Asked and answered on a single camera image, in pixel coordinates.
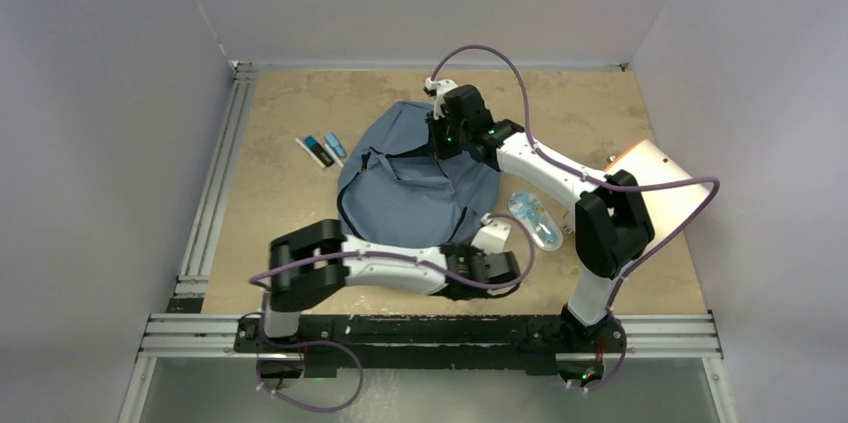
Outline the blue fabric backpack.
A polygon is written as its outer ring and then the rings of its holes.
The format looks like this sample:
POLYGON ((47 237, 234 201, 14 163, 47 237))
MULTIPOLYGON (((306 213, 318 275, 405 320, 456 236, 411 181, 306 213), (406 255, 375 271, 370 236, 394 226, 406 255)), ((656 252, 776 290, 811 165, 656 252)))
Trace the blue fabric backpack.
POLYGON ((371 243, 423 248, 470 240, 497 201, 500 173, 463 153, 428 147, 431 105, 398 101, 364 132, 337 184, 341 231, 371 243))

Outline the white purple-capped marker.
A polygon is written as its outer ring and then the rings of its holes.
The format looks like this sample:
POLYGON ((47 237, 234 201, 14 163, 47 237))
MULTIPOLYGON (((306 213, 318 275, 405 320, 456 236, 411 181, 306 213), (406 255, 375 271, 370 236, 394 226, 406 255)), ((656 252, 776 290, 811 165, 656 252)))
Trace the white purple-capped marker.
POLYGON ((344 162, 343 162, 343 160, 342 160, 342 159, 341 159, 341 158, 340 158, 340 157, 336 154, 335 150, 334 150, 334 149, 333 149, 333 148, 332 148, 329 144, 327 144, 327 143, 324 143, 324 144, 323 144, 323 147, 324 147, 324 149, 326 150, 326 152, 330 155, 330 157, 332 158, 332 160, 334 161, 334 163, 335 163, 335 164, 336 164, 339 168, 342 168, 342 167, 344 166, 344 162))

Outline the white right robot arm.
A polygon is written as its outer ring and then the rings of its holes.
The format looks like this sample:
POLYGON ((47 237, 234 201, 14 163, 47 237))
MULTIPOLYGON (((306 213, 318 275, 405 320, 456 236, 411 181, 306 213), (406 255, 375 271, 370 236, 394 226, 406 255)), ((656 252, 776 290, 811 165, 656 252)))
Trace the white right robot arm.
POLYGON ((616 278, 655 238, 643 197, 630 190, 636 178, 625 170, 606 174, 579 166, 560 155, 544 157, 546 146, 530 141, 524 127, 493 119, 473 85, 428 78, 424 91, 434 100, 427 125, 437 157, 467 154, 531 183, 568 210, 584 270, 561 313, 561 335, 573 349, 588 348, 609 319, 616 278))

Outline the light blue capped highlighter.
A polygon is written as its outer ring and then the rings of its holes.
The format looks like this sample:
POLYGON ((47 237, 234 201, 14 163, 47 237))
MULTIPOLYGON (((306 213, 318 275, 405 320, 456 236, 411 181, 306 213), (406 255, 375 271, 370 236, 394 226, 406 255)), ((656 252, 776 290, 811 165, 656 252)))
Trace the light blue capped highlighter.
POLYGON ((343 144, 334 133, 326 133, 324 135, 324 141, 337 158, 345 159, 347 157, 347 152, 343 144))

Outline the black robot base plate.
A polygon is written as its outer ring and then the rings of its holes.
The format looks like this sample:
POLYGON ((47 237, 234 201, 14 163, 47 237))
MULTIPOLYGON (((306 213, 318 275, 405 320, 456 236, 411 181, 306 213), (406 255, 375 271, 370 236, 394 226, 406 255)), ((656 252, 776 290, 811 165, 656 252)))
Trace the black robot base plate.
POLYGON ((291 352, 307 378, 342 368, 511 370, 579 380, 600 376, 625 331, 608 317, 581 329, 561 315, 303 315, 291 337, 262 335, 256 317, 237 323, 234 350, 291 352))

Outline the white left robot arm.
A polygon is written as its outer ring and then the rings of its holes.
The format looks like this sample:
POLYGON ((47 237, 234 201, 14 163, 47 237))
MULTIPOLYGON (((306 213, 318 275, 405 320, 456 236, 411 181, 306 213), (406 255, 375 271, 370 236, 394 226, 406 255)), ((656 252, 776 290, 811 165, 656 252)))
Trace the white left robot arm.
POLYGON ((525 278, 505 248, 509 226, 494 221, 469 242, 398 247, 346 235, 325 219, 269 245, 268 269, 250 278, 263 290, 259 338, 272 351, 297 342, 301 314, 353 286, 385 287, 453 301, 490 298, 525 278))

